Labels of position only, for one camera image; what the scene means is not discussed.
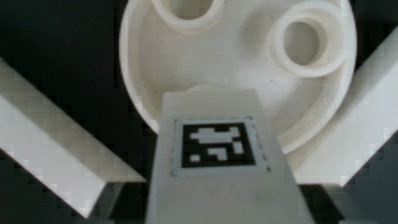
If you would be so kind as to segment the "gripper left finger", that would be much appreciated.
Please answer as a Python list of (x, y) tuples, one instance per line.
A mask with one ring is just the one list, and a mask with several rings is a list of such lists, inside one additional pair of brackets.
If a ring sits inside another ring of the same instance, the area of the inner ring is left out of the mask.
[(87, 218), (89, 224), (105, 224), (108, 222), (122, 187), (122, 183), (108, 183), (105, 185), (94, 204), (94, 209)]

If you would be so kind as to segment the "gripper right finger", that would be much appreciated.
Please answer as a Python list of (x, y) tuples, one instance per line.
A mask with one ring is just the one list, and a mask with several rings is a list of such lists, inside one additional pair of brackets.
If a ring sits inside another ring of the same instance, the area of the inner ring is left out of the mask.
[(343, 224), (350, 220), (344, 211), (346, 195), (336, 186), (307, 186), (307, 206), (316, 224)]

